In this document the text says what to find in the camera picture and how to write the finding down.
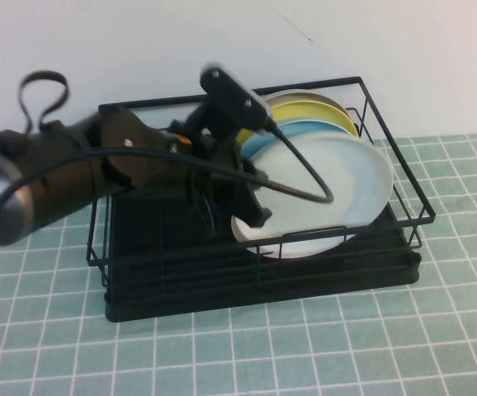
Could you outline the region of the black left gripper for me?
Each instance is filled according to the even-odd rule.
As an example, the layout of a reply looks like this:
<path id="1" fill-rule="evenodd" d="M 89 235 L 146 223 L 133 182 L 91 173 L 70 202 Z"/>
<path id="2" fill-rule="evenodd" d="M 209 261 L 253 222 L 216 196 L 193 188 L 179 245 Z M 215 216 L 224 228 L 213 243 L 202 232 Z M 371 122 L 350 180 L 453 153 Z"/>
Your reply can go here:
<path id="1" fill-rule="evenodd" d="M 206 98 L 183 121 L 174 120 L 170 150 L 198 158 L 217 168 L 257 175 L 255 167 L 239 153 L 236 137 L 243 121 L 233 118 L 220 104 Z M 207 193 L 214 198 L 232 198 L 232 215 L 249 227 L 262 227 L 272 216 L 255 192 L 261 185 L 184 163 L 170 164 L 170 187 L 188 195 Z"/>

